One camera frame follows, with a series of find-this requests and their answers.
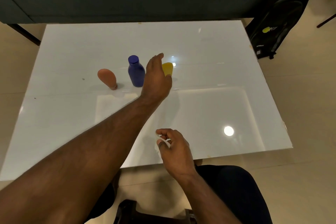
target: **forearm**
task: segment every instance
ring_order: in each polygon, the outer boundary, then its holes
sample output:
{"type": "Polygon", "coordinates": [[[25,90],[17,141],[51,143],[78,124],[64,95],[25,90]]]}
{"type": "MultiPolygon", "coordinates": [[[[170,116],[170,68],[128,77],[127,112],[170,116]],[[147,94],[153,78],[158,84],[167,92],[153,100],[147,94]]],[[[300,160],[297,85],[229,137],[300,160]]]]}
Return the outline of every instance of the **forearm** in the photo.
{"type": "Polygon", "coordinates": [[[140,97],[37,163],[0,192],[2,221],[84,221],[158,105],[140,97]]]}
{"type": "Polygon", "coordinates": [[[195,173],[177,179],[199,224],[241,224],[204,179],[195,173]]]}

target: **glossy table surface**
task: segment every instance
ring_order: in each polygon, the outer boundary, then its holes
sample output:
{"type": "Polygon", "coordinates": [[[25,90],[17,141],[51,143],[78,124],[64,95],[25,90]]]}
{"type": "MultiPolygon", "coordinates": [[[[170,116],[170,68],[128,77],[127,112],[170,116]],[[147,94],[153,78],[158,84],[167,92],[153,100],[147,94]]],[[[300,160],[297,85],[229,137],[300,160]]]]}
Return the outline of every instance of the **glossy table surface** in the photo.
{"type": "Polygon", "coordinates": [[[157,128],[179,130],[194,159],[292,147],[241,21],[48,25],[0,180],[13,180],[139,96],[127,58],[163,52],[173,87],[122,167],[161,163],[157,128]],[[97,77],[112,70],[118,90],[97,77]]]}

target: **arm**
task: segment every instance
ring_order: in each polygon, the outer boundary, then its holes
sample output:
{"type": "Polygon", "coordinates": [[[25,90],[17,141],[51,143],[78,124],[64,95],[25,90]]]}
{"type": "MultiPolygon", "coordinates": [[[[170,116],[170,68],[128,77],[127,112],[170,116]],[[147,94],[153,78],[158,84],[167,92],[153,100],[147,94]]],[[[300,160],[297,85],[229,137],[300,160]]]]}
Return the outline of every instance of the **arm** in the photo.
{"type": "Polygon", "coordinates": [[[196,215],[197,223],[241,224],[197,173],[189,144],[183,135],[170,128],[158,129],[156,133],[165,140],[171,140],[170,148],[162,140],[157,141],[163,164],[182,187],[196,215]]]}
{"type": "Polygon", "coordinates": [[[83,223],[141,128],[169,94],[161,59],[147,65],[141,96],[41,160],[0,191],[2,223],[83,223]]]}

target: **person's left hand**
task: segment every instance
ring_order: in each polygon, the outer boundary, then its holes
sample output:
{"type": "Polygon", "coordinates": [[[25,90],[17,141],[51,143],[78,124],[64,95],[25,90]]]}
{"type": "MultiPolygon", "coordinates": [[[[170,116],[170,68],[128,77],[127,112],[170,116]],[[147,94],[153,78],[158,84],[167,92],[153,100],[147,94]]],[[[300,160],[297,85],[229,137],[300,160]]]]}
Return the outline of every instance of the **person's left hand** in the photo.
{"type": "Polygon", "coordinates": [[[163,56],[163,53],[160,53],[149,60],[141,91],[141,97],[155,103],[161,103],[168,96],[172,86],[171,75],[165,76],[162,69],[163,56]]]}

